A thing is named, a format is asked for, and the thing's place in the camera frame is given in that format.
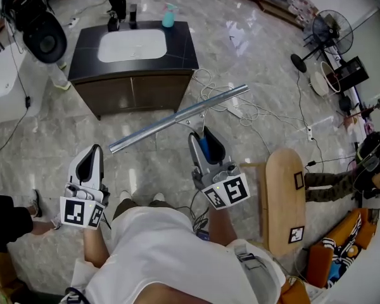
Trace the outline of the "oval wooden board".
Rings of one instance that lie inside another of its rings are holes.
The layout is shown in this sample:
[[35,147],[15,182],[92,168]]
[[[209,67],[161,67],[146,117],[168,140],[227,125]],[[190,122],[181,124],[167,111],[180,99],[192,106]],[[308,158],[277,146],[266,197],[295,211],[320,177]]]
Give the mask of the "oval wooden board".
[[264,247],[275,257],[296,249],[306,224],[304,167],[290,148],[274,151],[266,162],[242,163],[256,172],[261,201],[261,235]]

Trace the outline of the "white sink basin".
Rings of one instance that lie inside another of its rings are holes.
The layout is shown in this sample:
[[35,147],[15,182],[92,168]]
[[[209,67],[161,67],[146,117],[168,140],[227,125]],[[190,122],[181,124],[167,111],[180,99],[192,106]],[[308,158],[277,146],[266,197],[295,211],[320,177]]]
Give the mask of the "white sink basin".
[[109,32],[99,42],[98,59],[103,63],[153,60],[165,56],[165,34],[159,29]]

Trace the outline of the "person's olive trousers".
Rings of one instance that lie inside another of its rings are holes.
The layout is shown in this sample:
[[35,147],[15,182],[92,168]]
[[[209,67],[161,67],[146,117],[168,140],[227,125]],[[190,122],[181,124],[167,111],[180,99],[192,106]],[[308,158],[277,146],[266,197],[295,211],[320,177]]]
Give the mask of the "person's olive trousers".
[[[134,200],[125,198],[123,201],[120,202],[120,204],[117,206],[113,220],[115,220],[117,217],[121,216],[124,212],[127,210],[139,206]],[[174,209],[173,206],[169,205],[166,201],[160,201],[160,200],[153,200],[150,202],[147,206],[147,208],[171,208]]]

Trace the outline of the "teal spray bottle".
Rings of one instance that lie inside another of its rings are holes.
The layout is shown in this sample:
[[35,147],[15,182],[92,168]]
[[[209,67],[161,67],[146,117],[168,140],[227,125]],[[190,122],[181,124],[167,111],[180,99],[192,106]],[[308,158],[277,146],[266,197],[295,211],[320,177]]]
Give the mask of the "teal spray bottle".
[[162,19],[162,26],[165,28],[171,28],[174,26],[175,15],[178,12],[178,7],[171,4],[166,3],[164,6],[164,15]]

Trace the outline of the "black table with wooden cabinet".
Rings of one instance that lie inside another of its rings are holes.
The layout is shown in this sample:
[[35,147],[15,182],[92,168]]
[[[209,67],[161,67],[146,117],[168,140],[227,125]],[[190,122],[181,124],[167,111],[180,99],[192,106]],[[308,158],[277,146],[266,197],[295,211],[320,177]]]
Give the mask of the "black table with wooden cabinet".
[[103,63],[98,59],[98,49],[102,36],[109,33],[108,27],[80,31],[68,79],[95,117],[131,111],[178,111],[193,73],[199,68],[189,25],[175,22],[173,27],[165,28],[160,21],[142,21],[136,29],[123,23],[118,31],[141,29],[164,32],[165,56]]

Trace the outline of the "person's left forearm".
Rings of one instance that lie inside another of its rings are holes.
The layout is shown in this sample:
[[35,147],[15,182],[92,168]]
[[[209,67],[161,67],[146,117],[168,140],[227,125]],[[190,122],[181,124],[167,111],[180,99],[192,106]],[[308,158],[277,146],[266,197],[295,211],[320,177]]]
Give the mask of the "person's left forearm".
[[110,256],[101,228],[84,229],[84,260],[100,269]]

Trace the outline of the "person's white shirt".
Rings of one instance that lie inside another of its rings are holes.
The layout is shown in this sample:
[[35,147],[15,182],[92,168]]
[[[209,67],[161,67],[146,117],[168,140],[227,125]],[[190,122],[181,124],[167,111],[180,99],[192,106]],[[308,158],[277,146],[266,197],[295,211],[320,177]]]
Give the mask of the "person's white shirt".
[[135,304],[165,288],[184,304],[276,304],[286,277],[263,249],[244,239],[228,246],[200,239],[190,220],[171,208],[137,206],[111,225],[113,250],[96,268],[77,260],[60,304]]

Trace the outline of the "white cabinet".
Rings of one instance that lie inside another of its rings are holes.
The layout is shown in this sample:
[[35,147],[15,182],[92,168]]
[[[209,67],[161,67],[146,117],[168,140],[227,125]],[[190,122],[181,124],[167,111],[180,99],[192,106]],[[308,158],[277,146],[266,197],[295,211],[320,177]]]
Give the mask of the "white cabinet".
[[0,19],[0,121],[37,115],[47,81],[45,70]]

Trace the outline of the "person's right forearm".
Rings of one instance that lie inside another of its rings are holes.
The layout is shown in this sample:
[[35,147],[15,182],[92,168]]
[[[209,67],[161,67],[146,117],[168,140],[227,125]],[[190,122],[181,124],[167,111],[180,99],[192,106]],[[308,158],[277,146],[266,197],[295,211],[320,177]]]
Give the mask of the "person's right forearm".
[[211,242],[228,246],[238,238],[231,222],[228,209],[217,210],[210,205],[208,219],[208,232]]

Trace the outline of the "black standing fan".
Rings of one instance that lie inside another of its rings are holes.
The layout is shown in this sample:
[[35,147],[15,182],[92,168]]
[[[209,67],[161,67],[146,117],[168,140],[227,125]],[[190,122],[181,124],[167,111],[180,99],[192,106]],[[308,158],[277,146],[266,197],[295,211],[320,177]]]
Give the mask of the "black standing fan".
[[305,60],[320,51],[332,55],[347,53],[353,45],[353,29],[348,20],[339,12],[327,9],[320,11],[312,22],[310,43],[314,43],[314,49],[305,57],[297,54],[291,55],[291,62],[301,73],[307,71]]

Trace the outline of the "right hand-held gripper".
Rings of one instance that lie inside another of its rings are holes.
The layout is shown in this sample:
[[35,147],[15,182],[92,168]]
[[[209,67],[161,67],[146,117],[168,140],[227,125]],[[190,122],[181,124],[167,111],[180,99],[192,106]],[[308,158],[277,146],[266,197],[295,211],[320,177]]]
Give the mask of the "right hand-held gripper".
[[[208,168],[209,164],[218,164],[224,160],[225,143],[223,136],[211,129],[204,130],[203,138],[194,132],[188,137],[191,157],[198,167],[192,172],[194,185],[214,209],[232,207],[251,196],[246,176],[235,162],[227,162],[214,169]],[[206,173],[203,175],[200,170],[206,170]]]

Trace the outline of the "metal squeegee with blue handle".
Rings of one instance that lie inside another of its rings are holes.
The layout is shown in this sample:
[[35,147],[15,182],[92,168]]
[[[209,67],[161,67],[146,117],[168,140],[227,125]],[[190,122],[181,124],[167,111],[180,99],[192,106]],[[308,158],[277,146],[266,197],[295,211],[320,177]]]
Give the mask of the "metal squeegee with blue handle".
[[205,115],[208,109],[223,103],[224,101],[235,98],[240,94],[246,93],[249,90],[249,87],[246,84],[243,84],[178,111],[177,113],[165,117],[152,125],[149,125],[137,132],[132,133],[131,135],[123,137],[119,141],[112,143],[109,145],[110,152],[115,154],[175,124],[184,125],[198,134],[201,134],[205,126]]

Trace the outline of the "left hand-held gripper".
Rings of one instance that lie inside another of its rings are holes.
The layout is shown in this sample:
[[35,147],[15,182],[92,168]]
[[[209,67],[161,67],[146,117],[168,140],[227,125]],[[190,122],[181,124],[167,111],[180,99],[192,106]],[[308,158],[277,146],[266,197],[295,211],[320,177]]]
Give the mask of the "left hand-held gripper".
[[[99,228],[110,193],[104,178],[103,150],[98,144],[81,151],[70,163],[68,182],[60,197],[61,223],[96,230]],[[93,187],[81,184],[93,184]]]

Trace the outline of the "cardboard box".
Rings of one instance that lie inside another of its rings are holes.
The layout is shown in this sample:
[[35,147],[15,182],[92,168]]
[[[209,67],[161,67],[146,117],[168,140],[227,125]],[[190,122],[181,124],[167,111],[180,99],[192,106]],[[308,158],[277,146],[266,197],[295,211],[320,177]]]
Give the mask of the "cardboard box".
[[10,302],[20,287],[19,283],[10,254],[0,252],[0,302]]

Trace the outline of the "black open box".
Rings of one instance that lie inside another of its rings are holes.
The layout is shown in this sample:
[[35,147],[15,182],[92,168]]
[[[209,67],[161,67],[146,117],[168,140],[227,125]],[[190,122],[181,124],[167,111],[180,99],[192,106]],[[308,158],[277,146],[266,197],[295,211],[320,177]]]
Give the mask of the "black open box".
[[367,71],[358,56],[349,61],[342,61],[339,68],[335,69],[341,92],[362,83],[369,78]]

